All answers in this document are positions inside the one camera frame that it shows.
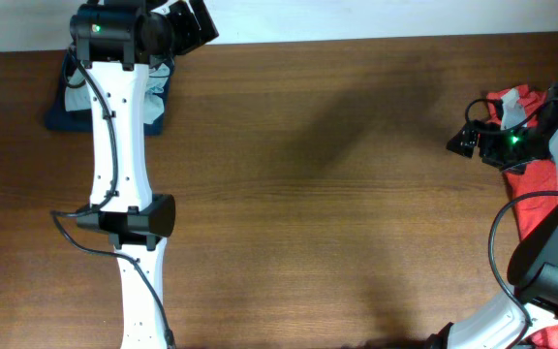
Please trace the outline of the light blue t-shirt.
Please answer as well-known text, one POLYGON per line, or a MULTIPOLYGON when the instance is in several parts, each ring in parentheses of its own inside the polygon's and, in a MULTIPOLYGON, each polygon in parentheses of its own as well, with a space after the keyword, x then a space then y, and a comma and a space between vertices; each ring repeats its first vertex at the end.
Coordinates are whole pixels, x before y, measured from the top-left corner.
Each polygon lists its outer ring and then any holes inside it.
MULTIPOLYGON (((174 62, 161 64, 158 68, 149 70, 149 80, 146 85, 143 103, 143 123, 146 135, 159 135, 163 131, 166 104, 174 72, 174 62)), ((91 110, 88 88, 72 59, 67 55, 62 63, 60 74, 59 99, 64 109, 62 116, 68 117, 72 126, 64 126, 64 130, 91 130, 91 110)))

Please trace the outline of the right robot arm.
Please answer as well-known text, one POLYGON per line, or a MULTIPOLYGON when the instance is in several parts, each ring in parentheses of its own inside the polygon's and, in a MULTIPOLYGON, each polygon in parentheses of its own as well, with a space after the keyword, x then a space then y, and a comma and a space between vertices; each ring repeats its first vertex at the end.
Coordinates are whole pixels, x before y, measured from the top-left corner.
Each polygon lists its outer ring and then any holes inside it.
POLYGON ((423 344, 426 348, 523 348, 530 335, 558 325, 558 81, 530 113, 512 98, 489 103, 498 120, 467 118, 447 149, 467 158, 478 154, 483 163, 500 172, 518 175, 532 162, 550 160, 557 186, 521 194, 505 204, 488 238, 495 239, 503 216, 513 206, 537 198, 554 198, 557 203, 517 245, 506 278, 495 259, 488 259, 501 293, 468 319, 449 323, 430 335, 423 344))

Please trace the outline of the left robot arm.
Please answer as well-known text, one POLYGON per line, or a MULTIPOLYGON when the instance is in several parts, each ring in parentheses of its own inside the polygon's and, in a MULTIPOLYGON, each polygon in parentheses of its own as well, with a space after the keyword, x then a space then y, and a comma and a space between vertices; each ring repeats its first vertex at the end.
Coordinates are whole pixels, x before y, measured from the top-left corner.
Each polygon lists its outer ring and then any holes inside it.
POLYGON ((175 200, 153 193, 143 103, 150 71, 219 35, 202 0, 90 1, 72 16, 72 59, 90 97, 94 178, 77 225, 107 235, 121 281, 124 348, 175 345, 163 304, 163 262, 175 200))

